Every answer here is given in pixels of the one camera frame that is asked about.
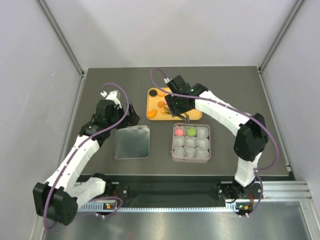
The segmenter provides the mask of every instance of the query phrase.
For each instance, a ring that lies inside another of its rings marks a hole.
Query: small red object
[[[174,134],[180,137],[184,135],[184,131],[182,129],[177,129],[175,130]]]

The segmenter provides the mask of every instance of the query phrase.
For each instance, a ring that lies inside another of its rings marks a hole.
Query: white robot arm
[[[203,98],[186,98],[170,94],[165,96],[172,116],[181,116],[196,109],[226,126],[236,137],[233,149],[238,155],[238,163],[233,188],[237,197],[243,197],[255,181],[254,171],[268,142],[267,134],[248,117],[251,115],[246,113],[246,116],[231,110],[233,108],[228,103],[216,97],[203,85],[197,83],[191,87],[180,75],[173,79],[165,78],[164,82],[172,93]],[[257,113],[253,117],[265,126],[262,115]]]
[[[199,95],[201,98],[213,99],[218,103],[222,103],[226,106],[230,106],[228,103],[217,98],[211,91],[204,91]],[[213,119],[217,120],[219,123],[228,128],[232,134],[236,137],[241,125],[244,125],[250,119],[247,116],[237,114],[236,112],[223,107],[219,104],[196,99],[194,101],[194,106],[196,110],[199,110]],[[262,152],[260,152],[254,161],[246,161],[241,157],[238,158],[237,171],[235,173],[234,179],[243,187],[248,186],[255,179],[254,169],[258,166],[258,161]]]
[[[112,185],[109,177],[96,173],[85,183],[75,186],[90,158],[110,136],[110,130],[99,135],[96,133],[118,122],[125,113],[119,100],[120,93],[117,90],[109,94],[103,91],[101,95],[104,99],[98,102],[96,113],[92,116],[91,121],[81,128],[74,146],[64,161],[45,183],[38,182],[33,188],[35,209],[39,216],[44,215],[46,200],[50,198],[47,218],[68,225],[79,208],[94,197],[105,194]],[[139,116],[130,103],[128,115],[116,128],[136,126],[139,120]]]

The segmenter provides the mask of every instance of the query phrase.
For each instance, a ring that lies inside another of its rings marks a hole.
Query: orange tray
[[[169,87],[163,87],[164,90],[171,92]],[[150,91],[151,90],[156,90],[157,91],[157,95],[156,96],[150,96]],[[166,93],[163,96],[159,96],[162,95],[161,93],[164,94],[164,92],[161,92],[158,88],[156,87],[152,87],[148,90],[147,93],[147,101],[146,101],[146,117],[151,120],[151,121],[182,121],[182,119],[180,117],[172,117],[170,114],[168,113],[162,113],[161,112],[161,107],[158,107],[158,103],[159,102],[164,102],[165,101],[165,96],[167,95]],[[152,118],[148,117],[148,112],[151,112],[152,110],[156,110],[156,115]],[[189,115],[190,120],[199,120],[202,117],[202,112],[198,111],[198,110],[191,110],[187,112]]]

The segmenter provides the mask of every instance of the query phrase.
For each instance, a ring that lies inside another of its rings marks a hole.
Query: metal floor
[[[117,213],[86,215],[56,226],[43,240],[310,240],[298,202],[263,202],[250,218],[235,213]]]
[[[181,75],[191,86],[196,83],[203,84],[217,97],[235,108],[251,114],[262,114],[267,128],[277,139],[276,128],[256,67],[164,67],[163,70],[172,78]],[[101,100],[101,86],[108,82],[114,82],[127,92],[129,100],[141,118],[139,125],[150,127],[150,157],[147,159],[115,160],[113,157],[115,131],[113,130],[100,150],[92,156],[82,174],[234,176],[238,162],[238,157],[233,150],[235,136],[226,127],[206,114],[203,114],[200,120],[192,122],[210,126],[210,160],[205,164],[172,160],[172,134],[174,124],[177,121],[151,121],[147,119],[147,94],[148,90],[154,87],[149,78],[149,71],[149,67],[90,68],[88,70],[68,149],[73,146],[81,127],[90,121],[92,114],[95,112],[97,102]],[[165,86],[159,73],[155,73],[154,78],[160,86]],[[123,94],[121,95],[121,101],[125,106]],[[259,167],[270,165],[274,157],[275,149],[273,144],[269,142],[259,160]],[[278,164],[261,172],[261,174],[263,176],[288,175],[282,151]]]

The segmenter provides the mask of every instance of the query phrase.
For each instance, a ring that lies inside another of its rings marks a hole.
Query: white wall
[[[307,0],[264,71],[298,178],[320,213],[320,1]]]
[[[83,68],[259,66],[296,0],[47,0]]]
[[[0,239],[28,240],[80,76],[35,0],[0,2]]]

